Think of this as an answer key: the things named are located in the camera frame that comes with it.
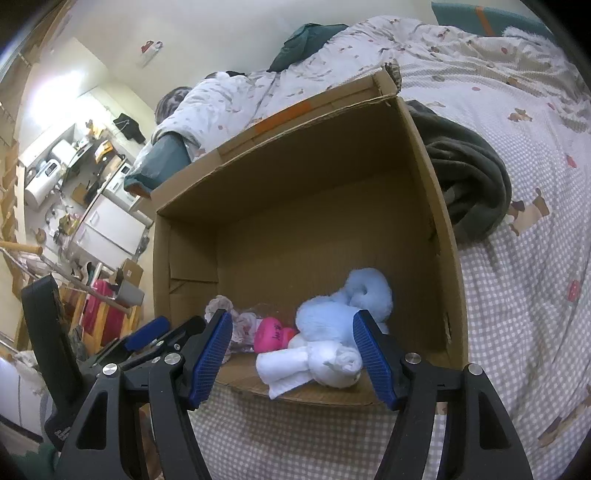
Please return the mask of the dark grey blanket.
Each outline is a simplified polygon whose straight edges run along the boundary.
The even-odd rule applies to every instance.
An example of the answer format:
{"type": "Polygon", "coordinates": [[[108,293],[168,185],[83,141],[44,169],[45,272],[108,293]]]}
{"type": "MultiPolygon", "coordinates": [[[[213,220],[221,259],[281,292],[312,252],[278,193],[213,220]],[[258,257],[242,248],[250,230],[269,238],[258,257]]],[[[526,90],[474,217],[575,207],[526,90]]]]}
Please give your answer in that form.
{"type": "Polygon", "coordinates": [[[435,169],[456,241],[484,240],[504,220],[512,199],[505,163],[474,131],[416,100],[406,105],[435,169]]]}

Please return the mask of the gingham duvet with dog prints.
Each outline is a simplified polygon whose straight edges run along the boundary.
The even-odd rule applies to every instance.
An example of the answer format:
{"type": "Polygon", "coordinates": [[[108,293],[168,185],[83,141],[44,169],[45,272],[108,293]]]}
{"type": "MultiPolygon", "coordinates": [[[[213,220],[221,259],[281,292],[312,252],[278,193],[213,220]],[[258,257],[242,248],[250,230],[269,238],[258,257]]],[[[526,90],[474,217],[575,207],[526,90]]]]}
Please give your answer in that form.
{"type": "Polygon", "coordinates": [[[162,98],[154,140],[197,160],[297,101],[397,62],[402,96],[483,137],[513,199],[460,250],[470,358],[492,376],[538,479],[590,475],[590,90],[557,42],[397,16],[353,24],[280,73],[162,98]]]}

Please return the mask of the white water heater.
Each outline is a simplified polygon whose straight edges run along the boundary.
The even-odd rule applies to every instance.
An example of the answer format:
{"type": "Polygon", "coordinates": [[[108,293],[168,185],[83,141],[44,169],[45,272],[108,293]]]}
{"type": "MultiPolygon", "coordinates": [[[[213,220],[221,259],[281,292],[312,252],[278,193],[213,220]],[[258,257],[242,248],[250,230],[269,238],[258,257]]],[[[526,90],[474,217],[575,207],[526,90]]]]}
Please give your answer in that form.
{"type": "Polygon", "coordinates": [[[35,177],[28,183],[24,191],[26,205],[39,210],[50,191],[57,185],[62,176],[62,164],[55,158],[45,162],[35,177]]]}

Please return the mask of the clear plastic packet with label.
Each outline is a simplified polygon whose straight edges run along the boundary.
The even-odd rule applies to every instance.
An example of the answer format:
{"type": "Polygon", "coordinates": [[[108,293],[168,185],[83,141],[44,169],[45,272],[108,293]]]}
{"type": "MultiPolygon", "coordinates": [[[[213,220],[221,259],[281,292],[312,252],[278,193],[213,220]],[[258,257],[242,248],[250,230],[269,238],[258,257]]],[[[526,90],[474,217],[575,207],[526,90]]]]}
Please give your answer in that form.
{"type": "Polygon", "coordinates": [[[211,321],[218,310],[228,312],[232,322],[232,333],[225,357],[229,358],[235,353],[252,353],[256,331],[263,318],[252,310],[236,310],[235,305],[228,297],[216,295],[205,306],[205,321],[211,321]]]}

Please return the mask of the white sock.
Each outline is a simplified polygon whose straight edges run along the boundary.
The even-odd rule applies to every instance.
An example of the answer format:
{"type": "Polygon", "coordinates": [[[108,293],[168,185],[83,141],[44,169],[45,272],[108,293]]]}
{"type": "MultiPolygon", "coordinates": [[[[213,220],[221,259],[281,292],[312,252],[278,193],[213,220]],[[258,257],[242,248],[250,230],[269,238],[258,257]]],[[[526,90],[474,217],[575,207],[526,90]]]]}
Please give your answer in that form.
{"type": "Polygon", "coordinates": [[[334,389],[356,385],[363,360],[355,347],[335,341],[308,342],[304,346],[257,355],[256,372],[276,399],[310,382],[334,389]]]}

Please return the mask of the pink soft object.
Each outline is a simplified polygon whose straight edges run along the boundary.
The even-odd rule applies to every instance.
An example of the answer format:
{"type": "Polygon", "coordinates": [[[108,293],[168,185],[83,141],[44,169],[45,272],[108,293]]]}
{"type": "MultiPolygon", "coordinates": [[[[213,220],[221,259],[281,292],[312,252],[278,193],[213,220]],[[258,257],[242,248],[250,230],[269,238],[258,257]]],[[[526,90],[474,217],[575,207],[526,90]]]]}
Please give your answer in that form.
{"type": "Polygon", "coordinates": [[[253,351],[256,354],[262,354],[285,349],[296,335],[296,329],[284,327],[280,320],[274,317],[263,318],[254,335],[253,351]]]}

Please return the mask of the teal headboard cushion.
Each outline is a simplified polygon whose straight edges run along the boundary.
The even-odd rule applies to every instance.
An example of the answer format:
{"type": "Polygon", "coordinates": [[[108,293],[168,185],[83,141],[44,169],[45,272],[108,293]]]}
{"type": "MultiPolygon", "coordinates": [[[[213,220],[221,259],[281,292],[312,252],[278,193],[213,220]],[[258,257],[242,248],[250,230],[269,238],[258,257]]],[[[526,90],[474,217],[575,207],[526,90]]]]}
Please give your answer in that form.
{"type": "Polygon", "coordinates": [[[502,36],[507,28],[517,28],[550,40],[554,39],[552,32],[540,20],[497,8],[433,2],[432,10],[440,25],[454,26],[480,36],[502,36]]]}

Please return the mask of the light blue fluffy sock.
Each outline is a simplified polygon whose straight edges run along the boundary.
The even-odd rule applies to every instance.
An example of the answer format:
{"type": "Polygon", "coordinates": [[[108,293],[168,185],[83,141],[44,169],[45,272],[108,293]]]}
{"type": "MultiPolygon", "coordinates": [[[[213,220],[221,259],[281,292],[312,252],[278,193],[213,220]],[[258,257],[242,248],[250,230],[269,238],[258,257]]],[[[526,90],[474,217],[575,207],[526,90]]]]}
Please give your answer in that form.
{"type": "Polygon", "coordinates": [[[353,347],[356,313],[367,310],[381,332],[388,334],[387,320],[393,309],[393,292],[387,278],[375,268],[363,268],[349,272],[345,285],[337,292],[301,304],[294,322],[305,341],[332,340],[353,347]]]}

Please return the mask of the teal pillow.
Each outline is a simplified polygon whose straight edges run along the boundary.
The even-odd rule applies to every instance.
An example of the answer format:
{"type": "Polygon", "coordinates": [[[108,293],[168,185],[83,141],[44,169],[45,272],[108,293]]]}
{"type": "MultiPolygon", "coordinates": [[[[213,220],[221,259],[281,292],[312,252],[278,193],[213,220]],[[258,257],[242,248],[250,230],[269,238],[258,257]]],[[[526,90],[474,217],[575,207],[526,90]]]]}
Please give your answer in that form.
{"type": "Polygon", "coordinates": [[[154,190],[189,164],[183,138],[174,132],[165,133],[125,176],[124,190],[150,198],[154,190]]]}

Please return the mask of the black hanging garment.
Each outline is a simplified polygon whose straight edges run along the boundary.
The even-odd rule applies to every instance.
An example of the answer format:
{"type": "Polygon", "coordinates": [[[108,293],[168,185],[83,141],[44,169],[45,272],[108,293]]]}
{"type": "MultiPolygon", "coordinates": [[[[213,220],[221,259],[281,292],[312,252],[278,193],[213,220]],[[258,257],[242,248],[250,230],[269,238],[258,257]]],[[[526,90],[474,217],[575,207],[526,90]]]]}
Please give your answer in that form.
{"type": "Polygon", "coordinates": [[[139,124],[125,113],[121,113],[113,120],[114,126],[123,134],[126,140],[143,145],[146,141],[139,124]]]}

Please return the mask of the brown cardboard box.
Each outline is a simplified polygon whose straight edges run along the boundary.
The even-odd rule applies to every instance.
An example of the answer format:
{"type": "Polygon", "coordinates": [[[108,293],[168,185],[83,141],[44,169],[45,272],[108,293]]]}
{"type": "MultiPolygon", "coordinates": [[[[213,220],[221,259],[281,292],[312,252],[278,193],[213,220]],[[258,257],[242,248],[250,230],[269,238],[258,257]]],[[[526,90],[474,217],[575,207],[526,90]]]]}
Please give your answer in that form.
{"type": "Polygon", "coordinates": [[[217,295],[284,324],[374,267],[388,325],[432,364],[468,360],[459,253],[434,167],[384,70],[280,111],[151,195],[154,309],[173,324],[217,295]]]}

